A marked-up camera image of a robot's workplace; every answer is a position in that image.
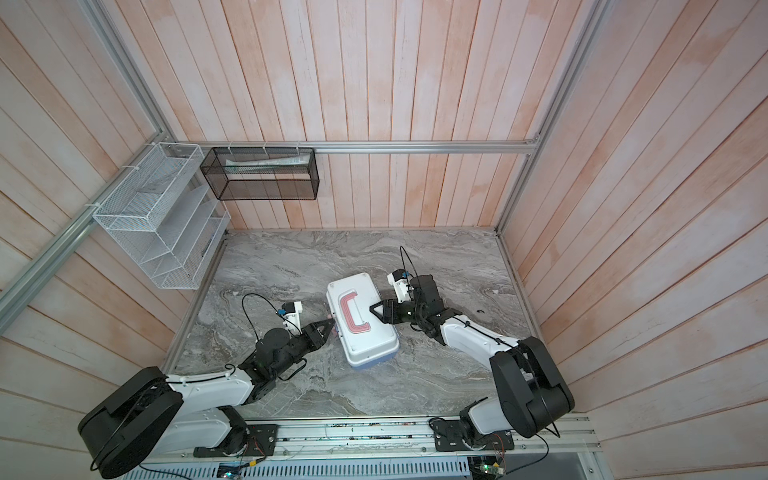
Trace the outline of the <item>pink tool box handle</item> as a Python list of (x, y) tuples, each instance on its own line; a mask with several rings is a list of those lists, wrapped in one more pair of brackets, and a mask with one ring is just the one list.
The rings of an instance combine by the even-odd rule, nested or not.
[(371, 325), (360, 313), (356, 303), (357, 297), (358, 292), (355, 290), (342, 294), (339, 297), (339, 307), (347, 330), (351, 334), (364, 334), (371, 330)]

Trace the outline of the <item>blue tool box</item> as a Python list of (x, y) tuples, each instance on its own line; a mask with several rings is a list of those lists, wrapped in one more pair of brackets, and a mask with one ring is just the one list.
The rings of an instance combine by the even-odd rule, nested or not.
[(391, 353), (389, 353), (387, 355), (382, 355), (380, 357), (368, 358), (365, 361), (360, 362), (359, 364), (350, 364), (350, 366), (354, 370), (365, 370), (365, 369), (371, 368), (371, 367), (373, 367), (375, 365), (378, 365), (378, 364), (381, 364), (383, 362), (386, 362), (386, 361), (389, 361), (389, 360), (393, 359), (396, 356), (396, 354), (397, 354), (397, 352), (394, 351), (394, 352), (391, 352)]

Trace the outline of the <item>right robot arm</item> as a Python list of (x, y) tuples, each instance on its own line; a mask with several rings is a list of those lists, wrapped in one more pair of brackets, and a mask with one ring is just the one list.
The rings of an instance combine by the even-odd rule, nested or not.
[(487, 437), (503, 431), (531, 438), (575, 408), (573, 394), (541, 340), (503, 336), (447, 307), (430, 275), (398, 269), (387, 280), (396, 297), (372, 305), (373, 315), (385, 324), (410, 324), (472, 357), (493, 377), (495, 395), (465, 407), (456, 421), (430, 421), (436, 435), (480, 448)]

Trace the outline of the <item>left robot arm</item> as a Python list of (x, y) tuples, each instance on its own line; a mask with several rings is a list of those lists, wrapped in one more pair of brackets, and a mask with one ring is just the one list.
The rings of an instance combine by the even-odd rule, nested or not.
[(333, 319), (324, 319), (297, 335), (273, 328), (243, 362), (221, 372), (180, 376), (157, 367), (140, 370), (78, 424), (91, 470), (113, 479), (153, 454), (186, 449), (241, 455), (250, 432), (238, 407), (262, 399), (277, 382), (301, 371), (334, 326)]

